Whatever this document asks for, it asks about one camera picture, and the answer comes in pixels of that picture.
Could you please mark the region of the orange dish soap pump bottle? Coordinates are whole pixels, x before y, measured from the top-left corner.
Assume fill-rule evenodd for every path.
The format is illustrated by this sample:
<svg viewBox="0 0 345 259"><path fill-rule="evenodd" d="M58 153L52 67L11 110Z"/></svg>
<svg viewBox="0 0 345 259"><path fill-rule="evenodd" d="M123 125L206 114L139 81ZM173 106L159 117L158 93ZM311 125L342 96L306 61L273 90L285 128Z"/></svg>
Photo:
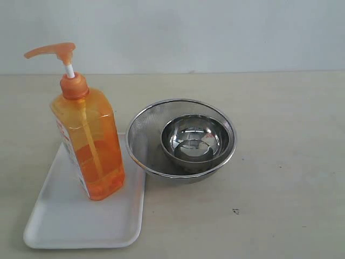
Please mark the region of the orange dish soap pump bottle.
<svg viewBox="0 0 345 259"><path fill-rule="evenodd" d="M74 43L59 43L24 56L54 54L62 61L61 94L50 108L81 185L89 199L100 201L124 185L125 170L113 108L102 91L89 87L86 78L73 69L74 49Z"/></svg>

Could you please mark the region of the steel mesh strainer bowl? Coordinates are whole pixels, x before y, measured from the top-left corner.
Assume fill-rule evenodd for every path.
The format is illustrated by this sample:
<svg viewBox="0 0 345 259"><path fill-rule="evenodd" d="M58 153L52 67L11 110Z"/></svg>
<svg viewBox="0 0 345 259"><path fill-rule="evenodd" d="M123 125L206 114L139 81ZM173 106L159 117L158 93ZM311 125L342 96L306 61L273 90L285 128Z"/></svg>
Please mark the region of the steel mesh strainer bowl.
<svg viewBox="0 0 345 259"><path fill-rule="evenodd" d="M161 133L176 117L201 114L219 120L231 131L230 145L214 162L199 166L174 163L164 153ZM130 157L149 175L176 183L202 181L230 161L237 147L237 133L231 120L219 109L192 99L168 99L151 104L139 112L126 131L126 148Z"/></svg>

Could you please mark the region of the small stainless steel bowl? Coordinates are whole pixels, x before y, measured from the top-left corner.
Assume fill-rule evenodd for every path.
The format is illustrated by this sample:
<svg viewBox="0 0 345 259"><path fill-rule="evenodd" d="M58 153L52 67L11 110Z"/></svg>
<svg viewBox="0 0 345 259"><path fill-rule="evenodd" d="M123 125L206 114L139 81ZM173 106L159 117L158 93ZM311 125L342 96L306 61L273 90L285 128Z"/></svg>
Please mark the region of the small stainless steel bowl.
<svg viewBox="0 0 345 259"><path fill-rule="evenodd" d="M186 114L169 121L161 133L165 155L183 166L199 166L214 162L226 153L231 131L219 120Z"/></svg>

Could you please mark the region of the white rectangular plastic tray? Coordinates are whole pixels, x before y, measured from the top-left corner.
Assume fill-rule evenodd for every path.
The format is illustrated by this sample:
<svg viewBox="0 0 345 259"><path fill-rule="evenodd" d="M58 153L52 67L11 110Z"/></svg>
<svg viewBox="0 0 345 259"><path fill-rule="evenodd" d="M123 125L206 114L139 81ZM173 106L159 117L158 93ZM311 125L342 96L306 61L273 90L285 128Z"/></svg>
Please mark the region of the white rectangular plastic tray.
<svg viewBox="0 0 345 259"><path fill-rule="evenodd" d="M127 153L124 133L119 140L125 185L101 201L86 196L65 147L59 147L24 230L28 247L122 248L136 241L142 226L146 174Z"/></svg>

